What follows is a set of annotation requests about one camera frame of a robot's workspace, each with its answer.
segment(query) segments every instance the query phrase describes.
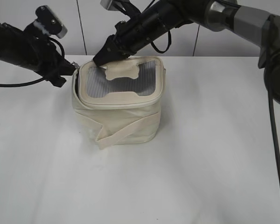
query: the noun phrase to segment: bag lid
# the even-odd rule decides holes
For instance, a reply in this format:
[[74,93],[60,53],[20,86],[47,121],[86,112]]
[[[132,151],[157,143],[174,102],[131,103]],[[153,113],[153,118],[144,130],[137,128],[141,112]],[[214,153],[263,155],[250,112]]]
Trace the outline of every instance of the bag lid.
[[157,57],[135,57],[96,67],[81,66],[78,95],[93,109],[137,108],[156,103],[165,87],[165,69]]

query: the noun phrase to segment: bag handle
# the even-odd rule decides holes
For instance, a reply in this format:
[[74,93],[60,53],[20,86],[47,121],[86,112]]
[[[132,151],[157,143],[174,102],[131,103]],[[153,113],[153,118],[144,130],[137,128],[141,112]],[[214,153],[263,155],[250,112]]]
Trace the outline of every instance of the bag handle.
[[101,137],[101,136],[105,136],[105,134],[106,134],[106,130],[105,130],[103,124],[100,124],[100,123],[94,121],[93,119],[88,118],[79,113],[77,113],[77,117],[82,124],[87,124],[87,126],[90,128],[100,129],[99,134],[95,139],[95,142],[98,144],[100,149],[105,149],[107,147],[116,145],[120,140],[124,139],[125,137],[127,137],[133,133],[136,133],[137,131],[140,131],[141,129],[145,128],[146,126],[160,122],[161,112],[141,118],[141,119],[127,125],[126,127],[120,129],[113,135],[110,135],[110,136],[104,137],[104,138]]

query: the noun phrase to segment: white tabletop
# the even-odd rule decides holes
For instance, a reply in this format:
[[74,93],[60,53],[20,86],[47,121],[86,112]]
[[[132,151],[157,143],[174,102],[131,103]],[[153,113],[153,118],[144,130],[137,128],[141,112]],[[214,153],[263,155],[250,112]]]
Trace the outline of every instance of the white tabletop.
[[[162,59],[160,130],[140,145],[92,145],[70,81],[0,89],[0,224],[280,224],[258,59]],[[1,83],[37,78],[0,62]]]

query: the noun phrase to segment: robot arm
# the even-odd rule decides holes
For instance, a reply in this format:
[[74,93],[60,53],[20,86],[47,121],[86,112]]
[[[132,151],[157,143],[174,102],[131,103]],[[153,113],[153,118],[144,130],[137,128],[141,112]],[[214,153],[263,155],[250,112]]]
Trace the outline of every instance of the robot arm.
[[62,45],[49,36],[62,38],[67,29],[48,6],[39,7],[36,15],[38,18],[24,31],[0,23],[0,60],[32,70],[54,86],[62,87],[66,80],[60,75],[71,76],[76,67],[64,59]]
[[[127,2],[102,0],[102,5],[115,10]],[[259,68],[274,62],[271,66],[273,96],[280,103],[280,16],[237,5],[236,0],[159,0],[144,12],[129,16],[129,21],[115,26],[116,34],[108,37],[93,58],[97,66],[126,59],[169,30],[195,22],[215,32],[228,29],[258,45]]]

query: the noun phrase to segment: fabric bag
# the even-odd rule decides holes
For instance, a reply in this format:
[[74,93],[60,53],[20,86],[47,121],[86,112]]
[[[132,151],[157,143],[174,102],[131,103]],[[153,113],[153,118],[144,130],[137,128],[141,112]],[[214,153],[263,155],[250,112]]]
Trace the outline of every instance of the fabric bag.
[[157,57],[81,66],[73,76],[72,105],[89,138],[100,149],[152,140],[160,124],[165,73]]

